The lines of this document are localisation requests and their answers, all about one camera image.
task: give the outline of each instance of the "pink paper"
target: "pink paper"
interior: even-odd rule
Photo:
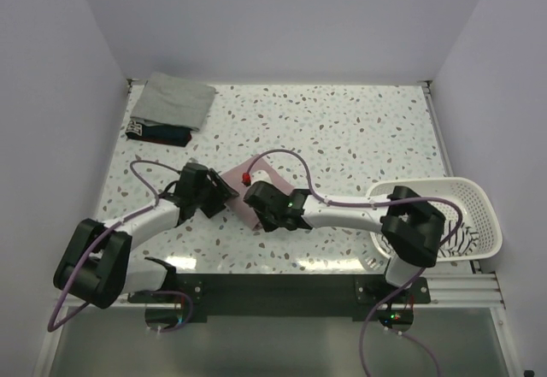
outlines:
[[[251,159],[245,161],[241,165],[236,166],[234,169],[225,172],[224,174],[222,174],[221,177],[223,180],[226,181],[228,185],[230,185],[234,190],[238,191],[239,193],[239,197],[236,197],[235,199],[226,202],[226,205],[231,210],[233,210],[236,216],[241,219],[241,221],[247,227],[252,230],[258,230],[262,228],[258,220],[258,216],[256,216],[255,211],[243,201],[245,193],[247,193],[247,190],[249,190],[249,188],[241,183],[241,177],[243,173],[247,171],[247,168],[249,167],[253,159],[254,157],[251,157]],[[250,172],[251,176],[259,170],[266,172],[269,176],[269,179],[272,181],[272,184],[280,191],[282,191],[285,195],[289,195],[294,189],[294,186],[289,184],[289,182],[279,176],[279,174],[270,165],[268,165],[268,163],[264,161],[263,158],[255,163],[255,166]]]

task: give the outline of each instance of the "folded towel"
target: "folded towel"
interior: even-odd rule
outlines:
[[[150,121],[131,119],[127,123],[126,136],[154,144],[171,144],[183,148],[190,142],[191,133],[187,127],[172,127]]]
[[[131,117],[199,131],[215,93],[213,86],[154,72]]]

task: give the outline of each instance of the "cable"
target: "cable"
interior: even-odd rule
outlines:
[[[438,202],[438,203],[444,203],[449,205],[452,209],[454,209],[458,215],[456,224],[454,227],[449,230],[448,234],[444,237],[444,239],[441,240],[440,245],[443,245],[446,243],[457,231],[458,227],[460,227],[463,223],[463,213],[462,210],[458,207],[457,204],[451,202],[450,200],[442,199],[440,197],[410,197],[407,199],[399,199],[399,200],[391,200],[389,202],[379,202],[379,203],[348,203],[348,202],[335,202],[330,199],[327,199],[326,197],[321,196],[317,191],[315,191],[312,179],[311,179],[311,173],[309,171],[308,164],[304,159],[298,155],[293,150],[288,149],[271,149],[266,150],[265,152],[262,152],[260,155],[256,156],[253,161],[250,163],[249,167],[247,168],[247,171],[243,175],[243,182],[244,183],[250,183],[250,171],[255,166],[255,164],[258,162],[259,159],[263,158],[266,155],[270,155],[272,153],[286,153],[288,155],[292,155],[296,157],[302,163],[302,166],[304,167],[304,170],[306,172],[306,180],[308,181],[308,188],[311,192],[312,196],[315,197],[320,202],[323,202],[325,204],[330,204],[332,206],[339,206],[339,207],[345,207],[345,208],[377,208],[377,207],[386,207],[386,206],[397,206],[399,204],[408,204],[408,203],[422,203],[422,202]],[[412,285],[420,276],[422,273],[424,273],[425,269],[421,268],[418,270],[418,272],[412,276],[404,285],[398,287],[396,290],[388,294],[386,297],[381,299],[379,302],[377,302],[374,307],[368,312],[367,317],[365,318],[365,321],[362,324],[361,332],[359,334],[359,357],[361,358],[361,365],[362,369],[365,372],[365,374],[370,377],[371,373],[368,368],[367,362],[365,360],[365,355],[363,353],[362,345],[365,337],[365,332],[367,330],[367,325],[370,322],[371,318],[373,317],[374,313],[380,306],[382,306],[385,303],[388,303],[390,300],[392,300],[395,296],[397,296],[400,292],[405,290],[408,286]],[[433,362],[435,363],[435,368],[437,369],[437,376],[441,375],[441,370],[438,365],[437,358],[433,355],[432,351],[428,349],[425,345],[422,343],[419,343],[418,340],[415,338],[411,338],[410,336],[405,336],[407,339],[410,339],[416,343],[418,343],[421,347],[423,347],[427,354],[432,358]]]
[[[404,302],[403,310],[407,309],[407,306],[410,303],[410,311],[414,312],[414,294],[409,294],[409,298],[407,298],[407,301]]]
[[[153,291],[153,292],[150,292],[150,294],[179,296],[179,297],[181,297],[182,302],[184,302],[185,300],[188,302],[188,315],[186,316],[186,318],[183,321],[179,322],[174,327],[160,329],[160,333],[175,332],[177,330],[180,330],[186,324],[188,324],[188,321],[191,319],[191,315],[194,312],[194,302],[191,301],[190,296],[188,296],[187,294],[184,294],[183,292],[176,292],[176,291],[170,291],[170,290]]]
[[[87,260],[87,257],[89,257],[89,255],[95,250],[95,248],[104,240],[106,239],[116,228],[118,228],[119,226],[121,226],[122,224],[130,221],[131,219],[134,219],[135,217],[137,216],[140,216],[146,212],[149,212],[151,210],[153,210],[153,208],[155,208],[155,206],[157,206],[157,204],[159,204],[160,202],[160,198],[158,196],[158,193],[156,191],[156,189],[154,188],[154,186],[152,186],[150,183],[148,183],[142,176],[139,172],[137,172],[137,170],[135,170],[135,167],[134,165],[136,164],[139,164],[139,163],[148,163],[148,164],[152,164],[152,165],[156,165],[156,166],[161,166],[162,168],[165,168],[165,169],[169,169],[169,170],[172,170],[173,172],[175,173],[180,173],[179,170],[175,169],[175,168],[172,168],[168,165],[165,165],[163,163],[159,163],[159,162],[153,162],[153,161],[143,161],[143,160],[137,160],[137,161],[133,161],[131,163],[129,163],[129,168],[131,169],[132,173],[137,177],[137,179],[139,179],[151,192],[152,192],[152,195],[155,199],[155,203],[154,205],[150,205],[150,206],[147,206],[141,210],[137,210],[133,213],[131,213],[130,215],[127,215],[125,217],[125,219],[123,221],[117,221],[114,225],[112,225],[111,227],[108,227],[104,232],[102,232],[90,245],[87,249],[85,249],[84,251],[84,254],[81,256],[81,258],[78,260],[78,262],[76,263],[76,266],[74,266],[74,270],[72,271],[72,273],[70,274],[70,276],[68,277],[68,280],[67,280],[67,284],[63,287],[63,289],[61,290],[61,296],[59,296],[59,298],[57,299],[57,302],[56,302],[56,305],[53,309],[53,312],[51,313],[51,317],[50,317],[50,320],[48,321],[48,332],[54,332],[56,329],[58,329],[60,326],[62,326],[63,324],[65,324],[67,321],[69,321],[70,319],[74,318],[80,311],[82,311],[83,309],[85,309],[89,303],[83,303],[81,304],[77,309],[75,309],[74,311],[72,311],[71,313],[69,313],[68,315],[66,315],[64,318],[60,319],[58,322],[56,322],[57,320],[57,316],[59,316],[59,312],[61,311],[61,307],[63,306],[63,304],[65,303],[65,300],[67,299],[67,296],[68,296],[68,293],[70,292],[70,288],[72,287],[72,285],[74,284],[74,281],[76,280],[76,277],[78,276],[78,273],[79,271],[82,269],[82,267],[84,266],[84,263],[85,261]]]

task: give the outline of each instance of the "black mounting bracket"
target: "black mounting bracket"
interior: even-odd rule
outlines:
[[[420,197],[407,186],[395,186],[390,200]],[[429,202],[390,206],[380,218],[381,232],[397,255],[418,268],[432,268],[444,232],[444,215]]]
[[[173,193],[164,192],[162,197],[179,209],[179,224],[194,216],[200,209],[209,219],[226,208],[225,203],[238,197],[213,169],[199,163],[187,163],[180,171],[179,181]]]
[[[271,183],[255,182],[245,193],[243,201],[255,210],[265,232],[279,227],[293,231],[311,229],[304,221],[304,203],[311,192],[308,189],[295,189],[285,195]]]
[[[382,274],[177,274],[177,286],[194,302],[191,321],[210,315],[273,317],[350,317],[362,321],[391,292]],[[425,278],[419,278],[392,303],[431,302]],[[171,296],[134,293],[129,303],[178,303]],[[173,309],[165,308],[166,314]]]
[[[103,223],[92,219],[79,223],[55,271],[53,285],[56,288],[64,288],[85,250],[105,230]],[[109,307],[120,296],[126,282],[131,240],[124,232],[114,231],[107,236],[93,251],[103,254],[100,258],[87,258],[70,287],[70,294],[100,309]]]

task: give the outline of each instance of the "glass panel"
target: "glass panel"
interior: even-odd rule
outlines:
[[[360,328],[345,318],[210,317],[157,339],[141,309],[89,309],[64,327],[51,376],[362,377]],[[409,334],[445,377],[508,375],[488,309],[417,309]],[[375,376],[435,375],[425,351],[377,322],[365,351]]]

